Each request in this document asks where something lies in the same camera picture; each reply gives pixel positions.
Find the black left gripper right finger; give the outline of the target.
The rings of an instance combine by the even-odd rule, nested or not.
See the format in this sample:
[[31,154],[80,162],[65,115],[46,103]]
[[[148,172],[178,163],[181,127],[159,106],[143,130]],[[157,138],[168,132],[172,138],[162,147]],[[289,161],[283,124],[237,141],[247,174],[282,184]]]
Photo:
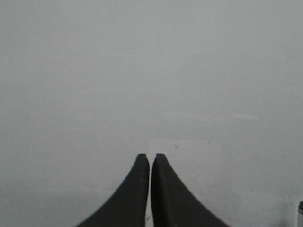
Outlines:
[[151,176],[155,227],[226,227],[183,184],[165,154],[156,154]]

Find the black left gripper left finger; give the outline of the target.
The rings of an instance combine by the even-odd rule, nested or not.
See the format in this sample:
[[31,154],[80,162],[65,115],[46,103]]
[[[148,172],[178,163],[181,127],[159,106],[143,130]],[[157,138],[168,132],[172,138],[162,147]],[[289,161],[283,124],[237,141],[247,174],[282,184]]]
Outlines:
[[112,196],[80,227],[144,227],[149,190],[150,165],[145,154],[135,162]]

